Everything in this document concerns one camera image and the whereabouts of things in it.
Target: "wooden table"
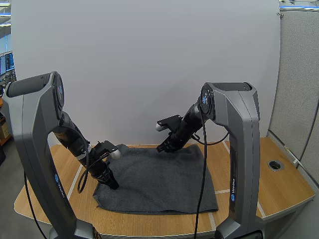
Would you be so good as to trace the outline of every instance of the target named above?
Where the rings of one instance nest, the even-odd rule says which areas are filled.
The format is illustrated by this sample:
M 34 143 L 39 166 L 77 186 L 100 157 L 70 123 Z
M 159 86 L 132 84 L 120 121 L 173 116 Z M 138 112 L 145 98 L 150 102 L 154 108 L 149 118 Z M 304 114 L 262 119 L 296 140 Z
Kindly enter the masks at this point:
M 228 142 L 208 146 L 207 167 L 215 188 L 219 210 L 199 215 L 198 235 L 205 237 L 214 233 L 228 216 L 230 158 Z M 131 147 L 155 147 L 155 145 L 134 145 Z M 92 195 L 97 181 L 88 178 L 86 187 L 78 194 L 72 185 L 77 185 L 78 174 L 84 168 L 62 145 L 51 147 L 51 153 L 60 180 L 77 218 L 90 222 L 101 234 L 125 236 L 167 236 L 191 235 L 194 232 L 195 215 L 133 215 L 109 212 L 98 208 Z M 265 222 L 271 222 L 291 213 L 314 197 L 314 192 L 299 171 L 269 139 L 261 139 L 260 186 L 257 215 Z M 280 160 L 284 169 L 274 172 L 267 162 Z M 49 223 L 31 187 L 30 196 L 36 217 Z M 14 203 L 17 213 L 32 218 L 25 188 L 21 190 Z

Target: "gray towel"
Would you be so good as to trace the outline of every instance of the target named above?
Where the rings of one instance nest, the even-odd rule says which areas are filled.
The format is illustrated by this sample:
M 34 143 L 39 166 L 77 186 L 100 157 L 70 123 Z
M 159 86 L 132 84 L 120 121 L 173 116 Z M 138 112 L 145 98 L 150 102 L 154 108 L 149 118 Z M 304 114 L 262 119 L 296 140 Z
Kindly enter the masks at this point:
M 155 148 L 128 148 L 120 144 L 121 158 L 110 161 L 120 187 L 98 184 L 93 194 L 99 207 L 109 211 L 180 215 L 196 213 L 203 173 L 203 155 L 197 145 L 175 153 Z M 210 173 L 206 168 L 200 212 L 217 211 Z

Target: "white tape line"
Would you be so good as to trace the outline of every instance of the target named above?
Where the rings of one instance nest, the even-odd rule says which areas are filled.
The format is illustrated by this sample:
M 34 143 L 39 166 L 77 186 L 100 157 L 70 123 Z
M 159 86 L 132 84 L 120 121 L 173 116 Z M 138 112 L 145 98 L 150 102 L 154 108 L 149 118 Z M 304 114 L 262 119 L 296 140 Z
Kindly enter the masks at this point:
M 210 220 L 210 224 L 211 224 L 211 229 L 213 231 L 215 231 L 216 230 L 216 223 L 215 223 L 215 220 L 214 220 L 214 216 L 213 216 L 212 213 L 208 213 L 208 215 L 209 215 L 209 220 Z
M 265 214 L 265 212 L 264 212 L 264 210 L 261 207 L 259 202 L 257 202 L 257 208 L 259 209 L 261 216 L 264 218 L 266 216 L 266 214 Z
M 216 191 L 215 194 L 219 194 L 219 193 L 229 193 L 229 192 L 230 192 L 229 189 L 225 189 L 225 190 Z
M 74 188 L 74 186 L 75 186 L 76 180 L 78 180 L 78 177 L 79 177 L 79 175 L 80 175 L 81 169 L 82 169 L 82 164 L 80 164 L 80 167 L 79 167 L 78 171 L 77 171 L 76 174 L 75 174 L 75 177 L 74 177 L 74 179 L 73 179 L 71 188 L 70 188 L 69 193 L 68 193 L 68 196 L 67 196 L 68 199 L 70 199 L 70 197 L 71 197 L 73 188 Z
M 228 146 L 227 146 L 227 144 L 225 143 L 225 141 L 224 141 L 224 140 L 223 140 L 223 144 L 224 144 L 224 146 L 225 146 L 225 148 L 226 148 L 227 152 L 228 152 L 228 153 L 230 153 L 230 152 L 229 152 L 229 148 L 228 148 Z

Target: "white wall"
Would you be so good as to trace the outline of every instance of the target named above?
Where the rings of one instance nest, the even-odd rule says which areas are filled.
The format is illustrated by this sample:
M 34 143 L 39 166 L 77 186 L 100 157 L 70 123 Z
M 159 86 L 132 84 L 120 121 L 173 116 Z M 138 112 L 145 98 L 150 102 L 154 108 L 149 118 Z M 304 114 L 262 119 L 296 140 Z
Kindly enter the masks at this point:
M 157 120 L 184 115 L 207 82 L 258 90 L 261 136 L 277 83 L 278 1 L 15 0 L 18 79 L 58 71 L 65 107 L 92 142 L 160 143 Z M 225 130 L 208 123 L 208 140 Z

